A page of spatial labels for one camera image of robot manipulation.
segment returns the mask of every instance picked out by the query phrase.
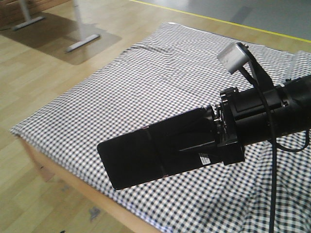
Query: gray floor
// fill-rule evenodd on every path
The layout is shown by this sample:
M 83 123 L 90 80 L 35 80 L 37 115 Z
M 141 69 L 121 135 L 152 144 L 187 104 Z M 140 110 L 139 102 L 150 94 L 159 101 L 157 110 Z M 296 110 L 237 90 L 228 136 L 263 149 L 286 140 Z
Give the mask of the gray floor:
M 311 0 L 142 0 L 311 40 Z

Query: yellow line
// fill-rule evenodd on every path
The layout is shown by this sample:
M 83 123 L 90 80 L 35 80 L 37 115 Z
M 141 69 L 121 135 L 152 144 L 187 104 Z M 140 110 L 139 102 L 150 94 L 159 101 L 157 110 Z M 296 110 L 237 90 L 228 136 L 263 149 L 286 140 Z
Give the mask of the yellow line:
M 197 16 L 197 17 L 200 17 L 200 18 L 206 18 L 206 19 L 210 19 L 210 20 L 213 20 L 213 21 L 216 21 L 216 22 L 226 23 L 226 24 L 230 24 L 230 25 L 234 25 L 234 26 L 238 26 L 238 27 L 242 27 L 242 28 L 248 28 L 248 29 L 252 29 L 252 30 L 255 30 L 255 31 L 262 32 L 262 33 L 278 35 L 278 36 L 282 36 L 282 37 L 286 37 L 286 38 L 290 38 L 290 39 L 294 39 L 294 40 L 299 40 L 299 41 L 304 41 L 304 42 L 307 42 L 307 43 L 311 43 L 311 40 L 306 40 L 306 39 L 302 39 L 302 38 L 291 36 L 291 35 L 275 33 L 275 32 L 263 30 L 263 29 L 260 29 L 260 28 L 253 28 L 253 27 L 242 25 L 242 24 L 238 24 L 238 23 L 232 23 L 232 22 L 228 22 L 228 21 L 225 21 L 225 20 L 217 19 L 217 18 L 211 18 L 211 17 L 208 17 L 208 16 L 202 16 L 202 15 L 198 15 L 198 14 L 194 14 L 194 13 L 190 13 L 190 12 L 186 12 L 186 11 L 176 10 L 176 9 L 173 9 L 173 8 L 170 8 L 170 7 L 160 6 L 160 5 L 156 5 L 156 4 L 152 4 L 152 3 L 148 3 L 148 2 L 144 2 L 144 1 L 139 1 L 139 0 L 130 0 L 130 1 L 146 4 L 146 5 L 149 5 L 149 6 L 155 6 L 155 7 L 159 7 L 159 8 L 170 10 L 170 11 L 184 13 L 184 14 L 191 15 L 191 16 Z

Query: gingham cloth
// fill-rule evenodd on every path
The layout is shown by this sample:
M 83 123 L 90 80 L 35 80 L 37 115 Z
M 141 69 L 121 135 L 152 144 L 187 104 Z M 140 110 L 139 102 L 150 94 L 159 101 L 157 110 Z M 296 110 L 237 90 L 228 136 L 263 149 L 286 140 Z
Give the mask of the gingham cloth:
M 163 23 L 60 97 L 11 129 L 65 169 L 164 233 L 267 232 L 272 153 L 246 147 L 246 161 L 216 164 L 116 191 L 98 143 L 196 107 L 219 92 L 251 86 L 223 68 L 217 54 L 231 38 Z M 274 84 L 311 73 L 311 54 L 248 44 Z M 301 133 L 279 140 L 301 147 Z M 278 151 L 275 232 L 311 231 L 311 147 Z

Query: sticker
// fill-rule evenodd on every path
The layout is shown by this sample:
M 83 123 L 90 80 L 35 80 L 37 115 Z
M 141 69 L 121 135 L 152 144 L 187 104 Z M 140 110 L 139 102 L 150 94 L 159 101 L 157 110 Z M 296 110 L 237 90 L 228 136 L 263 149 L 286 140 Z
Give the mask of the sticker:
M 208 158 L 208 154 L 199 153 L 199 156 L 200 156 L 200 159 L 201 159 L 201 162 L 202 162 L 203 165 L 210 164 L 210 160 Z

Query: metal foot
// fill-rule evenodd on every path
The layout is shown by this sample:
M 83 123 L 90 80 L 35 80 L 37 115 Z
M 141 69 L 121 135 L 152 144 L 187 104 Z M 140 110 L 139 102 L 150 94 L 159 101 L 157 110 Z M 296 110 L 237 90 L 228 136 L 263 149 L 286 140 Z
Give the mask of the metal foot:
M 90 42 L 90 41 L 92 41 L 92 40 L 94 40 L 94 39 L 96 39 L 98 37 L 100 37 L 99 34 L 90 35 L 85 40 L 79 41 L 79 42 L 77 42 L 77 43 L 67 47 L 66 52 L 71 52 L 71 51 L 75 50 L 76 48 L 78 48 L 78 47 L 80 47 L 82 45 L 85 45 L 86 43 L 88 43 L 88 42 Z
M 44 19 L 44 17 L 43 17 L 43 16 L 39 16 L 39 17 L 30 19 L 30 20 L 27 20 L 26 22 L 23 22 L 23 23 L 21 23 L 21 24 L 18 24 L 18 25 L 16 25 L 16 26 L 12 27 L 12 30 L 13 30 L 13 31 L 16 31 L 16 30 L 21 29 L 21 28 L 23 28 L 23 27 L 26 27 L 26 26 L 28 26 L 28 25 L 30 25 L 30 24 L 36 23 L 36 22 L 38 22 L 38 21 L 40 21 L 40 20 L 42 20 L 42 19 Z

